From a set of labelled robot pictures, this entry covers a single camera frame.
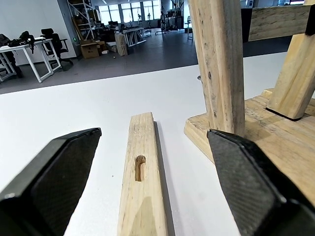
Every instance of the black bag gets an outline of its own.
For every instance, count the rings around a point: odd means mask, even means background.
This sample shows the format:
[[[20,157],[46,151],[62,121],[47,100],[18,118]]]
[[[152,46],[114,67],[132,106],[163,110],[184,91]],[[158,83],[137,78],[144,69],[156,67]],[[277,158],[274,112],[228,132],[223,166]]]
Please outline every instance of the black bag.
[[[8,45],[10,39],[4,34],[0,33],[0,47]]]
[[[31,35],[28,31],[24,31],[18,39],[13,39],[8,43],[9,47],[16,47],[21,45],[30,45],[31,53],[34,54],[34,36]]]

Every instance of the black office chair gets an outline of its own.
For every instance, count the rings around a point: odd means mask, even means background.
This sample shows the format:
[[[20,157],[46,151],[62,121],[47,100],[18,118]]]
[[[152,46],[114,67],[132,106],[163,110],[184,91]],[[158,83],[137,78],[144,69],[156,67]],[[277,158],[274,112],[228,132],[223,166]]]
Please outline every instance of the black office chair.
[[[54,33],[54,30],[52,28],[49,29],[42,29],[41,33],[43,34],[42,37],[46,38],[46,39],[52,39],[52,44],[55,48],[56,54],[58,56],[58,59],[60,61],[60,63],[62,61],[64,62],[69,62],[71,65],[73,65],[73,62],[69,59],[62,59],[61,58],[61,53],[67,53],[69,52],[67,43],[65,42],[67,39],[60,39],[59,35],[57,33]],[[44,43],[44,45],[42,45],[44,51],[46,52],[46,55],[50,56],[53,55],[53,49],[50,46],[50,43]],[[51,67],[53,67],[53,64],[56,64],[57,61],[53,61],[52,63],[50,63]]]

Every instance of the wooden plank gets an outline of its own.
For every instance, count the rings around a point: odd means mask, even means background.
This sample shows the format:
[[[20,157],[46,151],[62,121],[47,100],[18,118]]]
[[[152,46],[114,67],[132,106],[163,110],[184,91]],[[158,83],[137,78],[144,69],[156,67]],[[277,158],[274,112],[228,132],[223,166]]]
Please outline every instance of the wooden plank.
[[[315,0],[306,0],[306,5]],[[291,119],[303,116],[315,91],[315,35],[294,35],[268,108]]]
[[[254,141],[315,206],[315,111],[299,121],[290,121],[265,109],[268,99],[258,96],[245,101],[245,138]],[[185,133],[210,160],[209,126],[204,115],[189,118]]]
[[[117,235],[168,235],[152,113],[131,118]]]
[[[244,134],[244,78],[239,0],[191,0],[198,21],[213,128]]]
[[[207,139],[207,132],[209,129],[210,126],[207,114],[201,114],[186,120],[184,133],[209,158],[210,161],[214,162],[209,141]]]
[[[254,8],[249,41],[305,33],[310,6]]]
[[[195,19],[198,19],[198,15],[196,13],[196,4],[191,4],[192,1],[194,0],[189,0],[189,12],[190,12],[190,17],[191,17],[192,28],[194,31],[193,38],[195,41],[195,47],[196,47],[196,52],[197,52],[201,83],[202,83],[203,95],[205,98],[208,120],[211,126],[214,127],[211,102],[210,102],[210,93],[208,89],[209,81],[208,81],[208,75],[206,72],[205,62],[204,62],[202,47],[201,47],[199,21],[198,20],[195,21]]]
[[[75,18],[72,17],[71,19],[72,19],[73,25],[74,25],[74,27],[75,27],[75,31],[77,32],[77,34],[78,34],[80,40],[84,40],[84,37],[83,37],[83,35],[82,35],[82,33],[81,33],[81,30],[80,30],[80,28],[79,28],[77,22],[75,21]]]

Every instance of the white tabletop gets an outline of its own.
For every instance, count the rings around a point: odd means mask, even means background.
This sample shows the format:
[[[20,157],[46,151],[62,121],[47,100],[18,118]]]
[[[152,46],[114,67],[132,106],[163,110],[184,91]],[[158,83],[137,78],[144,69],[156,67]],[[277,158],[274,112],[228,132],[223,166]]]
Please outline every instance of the white tabletop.
[[[37,37],[37,38],[35,38],[35,40],[36,39],[42,39],[42,40],[34,42],[34,45],[38,45],[38,44],[42,44],[42,43],[46,43],[46,42],[51,41],[51,39],[44,39],[43,37]],[[16,46],[16,47],[2,46],[2,47],[0,47],[0,53],[21,50],[23,48],[29,48],[29,47],[30,47],[29,44],[20,45],[20,46]]]
[[[245,58],[245,97],[275,85],[285,53]],[[0,95],[0,190],[53,138],[101,127],[89,180],[66,236],[117,231],[128,126],[152,111],[178,236],[237,236],[215,166],[184,135],[205,112],[198,66]]]

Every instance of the ceiling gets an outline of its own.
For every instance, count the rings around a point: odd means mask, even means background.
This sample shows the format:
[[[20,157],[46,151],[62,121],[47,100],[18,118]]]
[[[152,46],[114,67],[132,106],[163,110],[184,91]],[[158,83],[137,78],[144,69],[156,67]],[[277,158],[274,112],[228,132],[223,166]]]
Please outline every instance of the ceiling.
[[[122,3],[129,3],[129,2],[140,2],[140,1],[146,1],[146,0],[105,0],[107,5],[122,4]],[[105,5],[103,0],[91,0],[91,2],[92,2],[92,5],[98,5],[98,6]]]

